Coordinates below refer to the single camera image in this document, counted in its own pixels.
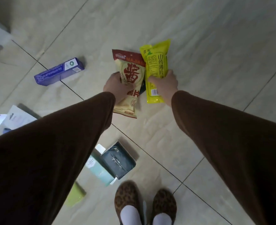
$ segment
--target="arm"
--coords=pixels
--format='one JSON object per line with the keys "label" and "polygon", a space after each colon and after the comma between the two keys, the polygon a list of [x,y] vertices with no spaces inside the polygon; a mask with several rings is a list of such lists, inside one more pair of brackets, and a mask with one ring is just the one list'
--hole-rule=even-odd
{"label": "arm", "polygon": [[177,90],[173,73],[151,79],[256,224],[276,224],[276,123]]}
{"label": "arm", "polygon": [[52,224],[128,89],[112,75],[106,92],[0,136],[0,224]]}

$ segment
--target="white sock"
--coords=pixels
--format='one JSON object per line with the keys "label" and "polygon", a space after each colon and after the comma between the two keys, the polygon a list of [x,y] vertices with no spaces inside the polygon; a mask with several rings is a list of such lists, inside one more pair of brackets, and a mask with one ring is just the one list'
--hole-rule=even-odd
{"label": "white sock", "polygon": [[172,221],[169,215],[160,213],[155,216],[153,225],[171,225]]}
{"label": "white sock", "polygon": [[142,225],[139,212],[132,205],[127,205],[121,210],[120,218],[123,225]]}

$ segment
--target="person's left hand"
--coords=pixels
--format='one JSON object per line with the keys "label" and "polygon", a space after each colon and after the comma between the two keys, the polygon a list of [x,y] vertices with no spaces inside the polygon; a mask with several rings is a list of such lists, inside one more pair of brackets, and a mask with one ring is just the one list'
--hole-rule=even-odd
{"label": "person's left hand", "polygon": [[103,87],[103,91],[111,92],[115,96],[115,104],[117,104],[126,97],[129,91],[134,88],[134,84],[122,84],[120,72],[115,72],[107,80],[105,86]]}

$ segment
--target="red and beige snack bag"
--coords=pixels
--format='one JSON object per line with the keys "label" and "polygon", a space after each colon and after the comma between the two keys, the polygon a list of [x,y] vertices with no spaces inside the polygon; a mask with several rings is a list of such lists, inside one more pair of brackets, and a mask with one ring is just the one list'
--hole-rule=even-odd
{"label": "red and beige snack bag", "polygon": [[145,75],[145,62],[139,53],[124,50],[112,50],[112,52],[117,70],[121,75],[121,83],[135,84],[136,86],[134,90],[127,93],[121,102],[114,106],[113,112],[137,118],[135,104]]}

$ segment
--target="brown shoe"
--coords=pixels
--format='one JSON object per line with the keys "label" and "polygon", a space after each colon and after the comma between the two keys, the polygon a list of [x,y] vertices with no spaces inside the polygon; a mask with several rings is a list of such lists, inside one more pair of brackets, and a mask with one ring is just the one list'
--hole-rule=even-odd
{"label": "brown shoe", "polygon": [[121,213],[121,210],[126,205],[132,205],[138,210],[141,224],[144,224],[143,216],[141,216],[143,214],[141,213],[141,210],[140,210],[141,208],[139,203],[138,190],[133,181],[125,181],[121,183],[121,185],[118,187],[116,191],[114,204],[115,204],[115,210],[116,210],[118,219],[120,221],[120,224],[122,224],[120,219],[120,213]]}
{"label": "brown shoe", "polygon": [[176,212],[177,206],[173,194],[166,189],[160,189],[154,197],[151,224],[153,224],[153,220],[156,215],[165,213],[170,216],[173,225]]}

